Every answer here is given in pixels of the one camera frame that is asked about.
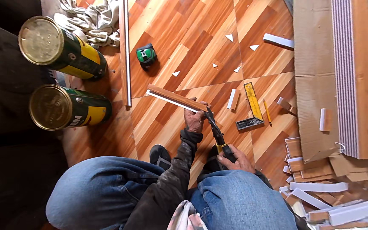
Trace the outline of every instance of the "dark jacket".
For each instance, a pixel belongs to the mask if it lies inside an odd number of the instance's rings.
[[[167,229],[177,206],[185,200],[190,168],[197,151],[201,133],[181,130],[181,145],[171,166],[151,184],[140,198],[123,230]]]

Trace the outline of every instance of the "metal lid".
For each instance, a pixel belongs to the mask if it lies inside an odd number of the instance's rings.
[[[63,34],[48,17],[29,18],[18,35],[19,48],[26,59],[36,65],[49,65],[63,50]]]
[[[46,84],[36,89],[29,101],[33,122],[45,130],[64,128],[72,116],[72,102],[65,90]]]

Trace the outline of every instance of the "hand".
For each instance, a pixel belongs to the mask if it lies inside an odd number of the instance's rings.
[[[255,173],[255,164],[251,164],[251,162],[247,159],[247,156],[245,156],[241,150],[238,150],[232,144],[229,144],[229,148],[234,153],[234,156],[237,160],[235,163],[232,163],[223,157],[223,152],[220,152],[220,154],[217,156],[217,159],[222,165],[225,165],[229,170],[244,170],[250,173]]]
[[[200,102],[204,105],[208,105],[207,102]],[[202,132],[202,125],[204,124],[205,115],[204,111],[200,110],[197,113],[194,113],[188,109],[184,109],[184,121],[187,127],[187,130],[194,133]]]

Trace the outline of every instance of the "paint can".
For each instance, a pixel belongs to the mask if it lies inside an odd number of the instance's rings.
[[[112,103],[105,96],[46,84],[32,93],[29,113],[37,126],[53,131],[103,123],[112,116]]]
[[[35,65],[81,79],[97,80],[106,74],[103,54],[51,18],[29,18],[19,31],[18,43],[22,55]]]

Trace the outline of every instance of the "laminate floor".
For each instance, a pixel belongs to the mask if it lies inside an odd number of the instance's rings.
[[[100,0],[78,0],[80,6]],[[284,139],[298,135],[297,119],[277,104],[284,97],[296,104],[294,52],[263,43],[265,33],[293,39],[292,16],[283,0],[129,0],[132,107],[121,101],[119,50],[102,47],[109,74],[97,82],[72,78],[70,87],[102,94],[113,102],[113,116],[101,125],[64,130],[69,166],[82,160],[115,155],[148,161],[149,150],[162,144],[174,156],[184,127],[183,109],[145,94],[152,83],[185,97],[212,104],[224,138],[244,151],[271,180],[275,189],[288,177],[282,172]],[[225,37],[232,34],[233,42]],[[143,71],[135,55],[152,43],[158,64]],[[253,51],[249,46],[259,45]],[[234,70],[241,66],[238,73]],[[175,77],[172,73],[180,71]],[[235,122],[251,117],[243,84],[252,82],[264,126],[239,132]],[[231,89],[240,89],[235,111],[227,109]],[[273,127],[263,106],[268,103]],[[205,122],[204,139],[191,169],[189,187],[196,185],[209,149],[215,144]]]

